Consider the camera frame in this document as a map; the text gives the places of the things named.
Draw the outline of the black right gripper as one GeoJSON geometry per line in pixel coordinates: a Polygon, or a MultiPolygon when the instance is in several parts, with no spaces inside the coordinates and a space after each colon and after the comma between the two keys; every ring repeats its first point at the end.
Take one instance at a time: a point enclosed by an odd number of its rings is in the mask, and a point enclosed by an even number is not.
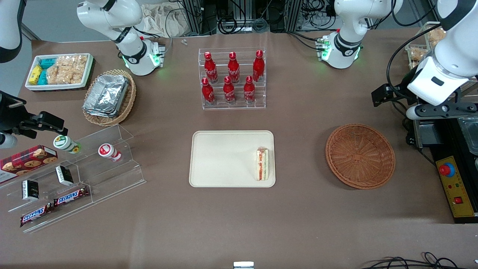
{"type": "MultiPolygon", "coordinates": [[[[28,121],[32,116],[25,108],[26,101],[3,91],[0,93],[0,130],[4,133],[36,133],[37,131],[32,129],[21,128],[21,123],[28,121]]],[[[62,136],[68,135],[68,129],[64,127],[65,121],[49,112],[40,112],[37,122],[46,126],[45,131],[55,132],[62,136]]]]}

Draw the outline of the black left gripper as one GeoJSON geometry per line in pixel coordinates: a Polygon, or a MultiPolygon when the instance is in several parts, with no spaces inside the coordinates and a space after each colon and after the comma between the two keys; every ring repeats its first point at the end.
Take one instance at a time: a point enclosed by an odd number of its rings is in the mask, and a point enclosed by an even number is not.
{"type": "Polygon", "coordinates": [[[382,84],[372,91],[373,106],[378,107],[383,103],[397,102],[401,99],[406,99],[408,105],[416,104],[416,95],[408,89],[408,85],[413,80],[415,73],[415,71],[409,71],[402,81],[395,86],[382,84]]]}

